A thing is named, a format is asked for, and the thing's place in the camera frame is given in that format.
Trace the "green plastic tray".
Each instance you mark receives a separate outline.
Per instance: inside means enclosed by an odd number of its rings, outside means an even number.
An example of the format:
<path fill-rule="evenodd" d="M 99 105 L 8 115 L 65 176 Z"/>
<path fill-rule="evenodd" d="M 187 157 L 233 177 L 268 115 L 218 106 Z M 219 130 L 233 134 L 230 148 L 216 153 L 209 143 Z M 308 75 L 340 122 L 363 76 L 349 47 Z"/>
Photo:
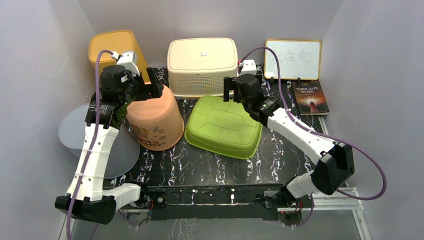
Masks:
<path fill-rule="evenodd" d="M 262 129 L 262 124 L 253 120 L 242 104 L 205 95 L 194 105 L 184 137 L 200 149 L 247 160 L 258 150 Z"/>

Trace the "cream perforated basket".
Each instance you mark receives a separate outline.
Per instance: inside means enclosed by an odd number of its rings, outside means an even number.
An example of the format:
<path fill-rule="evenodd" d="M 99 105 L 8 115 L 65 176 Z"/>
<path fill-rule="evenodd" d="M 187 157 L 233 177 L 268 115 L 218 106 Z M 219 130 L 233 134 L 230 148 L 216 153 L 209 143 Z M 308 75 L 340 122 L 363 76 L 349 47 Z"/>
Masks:
<path fill-rule="evenodd" d="M 237 76 L 237 71 L 238 51 L 231 38 L 187 38 L 169 44 L 168 84 L 177 99 L 221 97 L 224 78 Z"/>

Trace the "orange paper bucket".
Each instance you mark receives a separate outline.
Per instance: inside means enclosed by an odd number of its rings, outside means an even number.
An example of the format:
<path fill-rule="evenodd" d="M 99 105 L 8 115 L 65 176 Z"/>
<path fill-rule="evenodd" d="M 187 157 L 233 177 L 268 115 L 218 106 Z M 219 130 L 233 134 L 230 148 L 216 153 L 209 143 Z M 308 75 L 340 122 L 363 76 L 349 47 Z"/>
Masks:
<path fill-rule="evenodd" d="M 160 98 L 132 102 L 127 107 L 126 118 L 138 142 L 152 151 L 172 148 L 184 133 L 184 120 L 175 96 L 167 86 L 163 87 Z"/>

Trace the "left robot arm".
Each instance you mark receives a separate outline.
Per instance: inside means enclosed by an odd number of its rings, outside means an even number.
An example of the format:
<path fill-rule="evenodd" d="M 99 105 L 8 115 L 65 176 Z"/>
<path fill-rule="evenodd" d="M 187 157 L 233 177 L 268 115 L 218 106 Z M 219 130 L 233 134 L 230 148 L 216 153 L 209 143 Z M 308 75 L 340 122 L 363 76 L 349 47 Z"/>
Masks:
<path fill-rule="evenodd" d="M 132 203 L 144 208 L 149 194 L 141 186 L 124 183 L 103 189 L 105 172 L 113 144 L 133 102 L 157 99 L 164 85 L 152 67 L 147 67 L 150 81 L 122 65 L 110 65 L 96 74 L 96 91 L 85 116 L 85 137 L 77 169 L 65 195 L 58 196 L 54 206 L 72 219 L 107 225 L 115 213 Z"/>

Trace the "grey and tan bucket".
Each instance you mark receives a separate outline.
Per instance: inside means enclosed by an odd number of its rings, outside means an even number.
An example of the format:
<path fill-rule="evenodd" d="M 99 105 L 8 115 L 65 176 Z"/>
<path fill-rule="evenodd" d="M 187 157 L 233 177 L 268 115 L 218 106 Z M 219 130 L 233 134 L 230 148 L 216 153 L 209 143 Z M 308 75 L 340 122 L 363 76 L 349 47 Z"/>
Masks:
<path fill-rule="evenodd" d="M 83 104 L 70 111 L 58 128 L 60 142 L 75 155 L 78 161 L 85 139 L 85 118 L 89 104 Z M 140 144 L 127 127 L 121 125 L 114 140 L 107 166 L 105 179 L 113 179 L 127 173 L 137 162 Z"/>

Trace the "orange mesh basket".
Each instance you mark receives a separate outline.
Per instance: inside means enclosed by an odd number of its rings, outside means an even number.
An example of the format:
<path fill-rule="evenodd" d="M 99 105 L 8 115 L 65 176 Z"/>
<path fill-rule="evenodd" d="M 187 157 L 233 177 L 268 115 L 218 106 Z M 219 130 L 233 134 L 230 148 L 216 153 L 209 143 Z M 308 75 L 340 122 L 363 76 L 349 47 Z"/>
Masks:
<path fill-rule="evenodd" d="M 96 66 L 96 60 L 101 50 L 115 51 L 120 55 L 123 52 L 134 51 L 136 55 L 135 64 L 142 75 L 143 81 L 146 83 L 151 81 L 147 72 L 148 64 L 132 31 L 125 29 L 95 35 L 88 46 L 88 59 L 93 67 Z"/>

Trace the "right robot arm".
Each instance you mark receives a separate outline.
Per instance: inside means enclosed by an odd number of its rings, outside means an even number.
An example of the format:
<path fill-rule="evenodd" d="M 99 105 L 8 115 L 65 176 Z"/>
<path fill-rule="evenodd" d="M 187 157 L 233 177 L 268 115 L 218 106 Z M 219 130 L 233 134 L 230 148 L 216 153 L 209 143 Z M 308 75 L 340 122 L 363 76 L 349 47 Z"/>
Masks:
<path fill-rule="evenodd" d="M 242 104 L 253 120 L 293 143 L 309 157 L 315 168 L 293 177 L 273 195 L 262 194 L 258 198 L 265 204 L 295 207 L 306 195 L 319 192 L 332 195 L 355 173 L 352 147 L 315 135 L 315 130 L 295 118 L 290 109 L 263 94 L 259 78 L 250 73 L 224 77 L 223 100 L 228 102 L 230 91 L 233 91 L 233 101 Z"/>

